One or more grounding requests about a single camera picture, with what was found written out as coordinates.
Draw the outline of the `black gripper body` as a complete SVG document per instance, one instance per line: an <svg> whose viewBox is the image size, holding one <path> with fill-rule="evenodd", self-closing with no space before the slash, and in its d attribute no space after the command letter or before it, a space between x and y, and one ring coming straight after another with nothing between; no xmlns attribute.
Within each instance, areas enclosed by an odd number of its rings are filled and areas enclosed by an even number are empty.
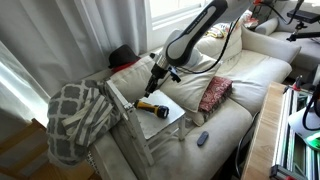
<svg viewBox="0 0 320 180"><path fill-rule="evenodd" d="M158 88L163 83L167 73L167 69L163 69L155 64L151 69L151 77L148 81L148 89L155 90L156 88Z"/></svg>

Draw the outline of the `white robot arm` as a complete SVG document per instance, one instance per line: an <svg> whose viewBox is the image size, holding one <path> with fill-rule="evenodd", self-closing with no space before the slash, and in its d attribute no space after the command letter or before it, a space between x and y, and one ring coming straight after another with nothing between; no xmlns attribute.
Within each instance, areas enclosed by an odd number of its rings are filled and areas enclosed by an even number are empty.
<svg viewBox="0 0 320 180"><path fill-rule="evenodd" d="M171 73L174 81L180 82L172 69L196 62L194 46L205 32L215 23L236 20L252 4L253 0L212 0L184 30L174 30L163 49L158 54L151 54L155 64L145 88L145 97L156 90L158 81L163 79L167 72Z"/></svg>

